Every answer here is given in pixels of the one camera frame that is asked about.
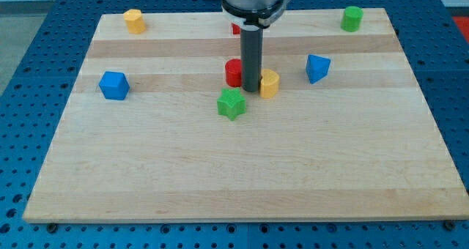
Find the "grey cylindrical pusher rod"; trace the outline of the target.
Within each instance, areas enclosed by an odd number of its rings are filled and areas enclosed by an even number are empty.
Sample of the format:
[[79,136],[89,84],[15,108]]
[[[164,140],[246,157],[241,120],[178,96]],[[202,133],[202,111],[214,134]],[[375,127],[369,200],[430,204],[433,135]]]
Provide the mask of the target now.
[[262,69],[262,38],[262,29],[241,29],[241,78],[242,88],[247,92],[259,90]]

